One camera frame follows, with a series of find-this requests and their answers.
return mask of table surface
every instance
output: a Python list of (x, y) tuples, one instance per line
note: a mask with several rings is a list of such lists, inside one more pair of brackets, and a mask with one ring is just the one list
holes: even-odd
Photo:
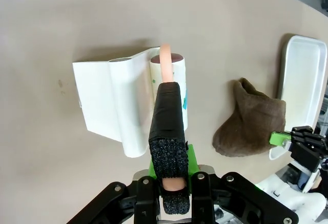
[(0, 222), (66, 223), (112, 181), (129, 184), (150, 154), (86, 130), (72, 62), (161, 43), (186, 59), (186, 133), (199, 164), (259, 182), (290, 161), (212, 148), (231, 115), (231, 80), (273, 97), (286, 34), (328, 43), (328, 18), (297, 0), (0, 0)]

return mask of black foam grip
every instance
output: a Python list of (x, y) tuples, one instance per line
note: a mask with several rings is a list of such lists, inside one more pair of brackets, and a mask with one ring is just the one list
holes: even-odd
[(180, 86), (177, 82), (161, 83), (157, 90), (149, 141), (158, 138), (185, 140)]

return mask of green plastic part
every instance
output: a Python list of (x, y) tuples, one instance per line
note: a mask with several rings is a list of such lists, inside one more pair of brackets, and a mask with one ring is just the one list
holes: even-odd
[[(188, 176), (190, 178), (194, 173), (199, 172), (199, 167), (197, 164), (193, 145), (188, 145), (187, 155), (188, 155)], [(149, 176), (153, 177), (154, 179), (157, 178), (155, 171), (154, 171), (154, 165), (153, 165), (152, 161), (150, 161), (148, 174), (149, 174)]]
[(282, 143), (285, 139), (291, 140), (292, 137), (290, 134), (273, 132), (271, 134), (269, 142), (270, 142), (270, 144), (275, 145), (275, 146), (282, 146)]

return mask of white plastic tray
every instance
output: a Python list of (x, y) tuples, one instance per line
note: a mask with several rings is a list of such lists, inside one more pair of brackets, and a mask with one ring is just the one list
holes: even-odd
[[(315, 125), (326, 59), (327, 46), (317, 39), (293, 36), (284, 47), (278, 98), (286, 101), (286, 131)], [(269, 157), (274, 160), (285, 152), (282, 147), (275, 147), (270, 150)]]

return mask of brown fabric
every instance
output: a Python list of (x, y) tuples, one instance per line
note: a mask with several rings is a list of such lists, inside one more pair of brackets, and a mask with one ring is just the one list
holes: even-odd
[(236, 106), (215, 132), (213, 146), (224, 156), (249, 156), (268, 151), (271, 133), (283, 132), (286, 103), (256, 91), (245, 78), (235, 81)]

